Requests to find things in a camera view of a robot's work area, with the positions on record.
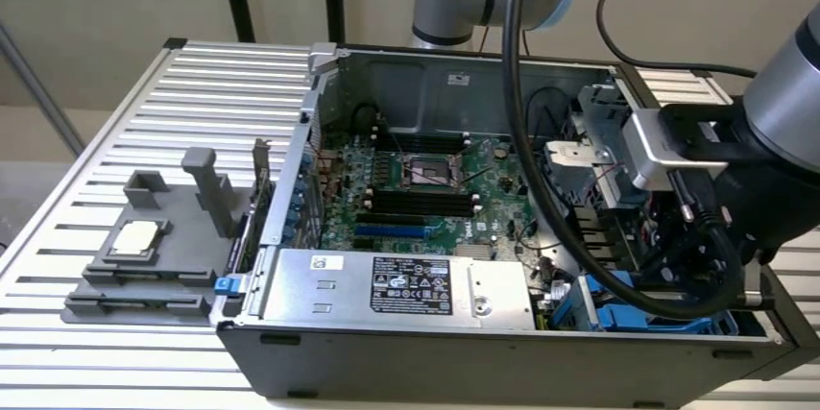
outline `expansion slot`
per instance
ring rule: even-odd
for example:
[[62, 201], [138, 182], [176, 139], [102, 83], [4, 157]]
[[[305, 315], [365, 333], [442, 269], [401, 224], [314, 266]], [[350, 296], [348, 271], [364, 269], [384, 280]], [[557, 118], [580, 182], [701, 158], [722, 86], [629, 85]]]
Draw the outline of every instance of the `expansion slot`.
[[372, 225], [424, 226], [424, 217], [408, 215], [386, 215], [382, 213], [358, 213], [356, 223]]

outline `connector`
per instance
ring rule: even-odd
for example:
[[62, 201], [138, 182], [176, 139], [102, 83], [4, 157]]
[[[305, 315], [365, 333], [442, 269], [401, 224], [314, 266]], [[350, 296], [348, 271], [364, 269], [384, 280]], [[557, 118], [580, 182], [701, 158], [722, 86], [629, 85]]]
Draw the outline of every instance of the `connector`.
[[700, 232], [726, 226], [724, 207], [714, 193], [712, 176], [702, 169], [677, 169], [666, 174], [686, 223], [694, 223]]

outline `table surface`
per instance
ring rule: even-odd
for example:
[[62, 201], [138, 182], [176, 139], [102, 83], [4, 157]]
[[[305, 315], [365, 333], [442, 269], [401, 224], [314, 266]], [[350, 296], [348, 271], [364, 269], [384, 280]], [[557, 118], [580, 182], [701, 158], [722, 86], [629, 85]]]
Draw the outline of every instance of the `table surface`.
[[[206, 146], [217, 152], [216, 170], [250, 186], [249, 148], [264, 137], [284, 140], [272, 151], [276, 176], [285, 127], [306, 91], [308, 54], [306, 47], [213, 42], [162, 50], [0, 259], [0, 407], [456, 408], [265, 400], [209, 328], [60, 321], [62, 298], [125, 204], [121, 186], [134, 169], [192, 183], [181, 155], [189, 146]], [[662, 104], [728, 102], [710, 79], [640, 73]], [[820, 329], [820, 230], [785, 245], [772, 267]], [[733, 382], [685, 408], [817, 409], [820, 362], [773, 381]]]

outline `pci express slot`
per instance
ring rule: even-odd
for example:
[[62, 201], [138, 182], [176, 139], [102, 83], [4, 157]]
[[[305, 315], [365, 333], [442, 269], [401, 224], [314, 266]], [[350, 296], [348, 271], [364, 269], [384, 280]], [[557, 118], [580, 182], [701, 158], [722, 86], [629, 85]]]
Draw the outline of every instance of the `pci express slot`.
[[376, 190], [370, 203], [373, 213], [473, 217], [473, 199], [469, 194]]
[[413, 215], [386, 215], [382, 213], [358, 213], [356, 223], [369, 225], [424, 226], [424, 218]]
[[369, 226], [357, 225], [353, 230], [356, 237], [400, 237], [408, 239], [422, 239], [426, 231], [421, 226]]
[[464, 139], [461, 136], [381, 132], [376, 141], [376, 150], [414, 154], [458, 154], [464, 150]]

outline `floor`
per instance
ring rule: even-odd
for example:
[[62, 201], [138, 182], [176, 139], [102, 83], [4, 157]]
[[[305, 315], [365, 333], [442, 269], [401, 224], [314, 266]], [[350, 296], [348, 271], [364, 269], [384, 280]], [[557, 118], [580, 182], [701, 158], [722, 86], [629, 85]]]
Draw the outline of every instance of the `floor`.
[[[108, 120], [102, 110], [69, 109], [89, 141]], [[36, 108], [0, 106], [0, 243], [8, 245], [62, 178], [72, 155]]]

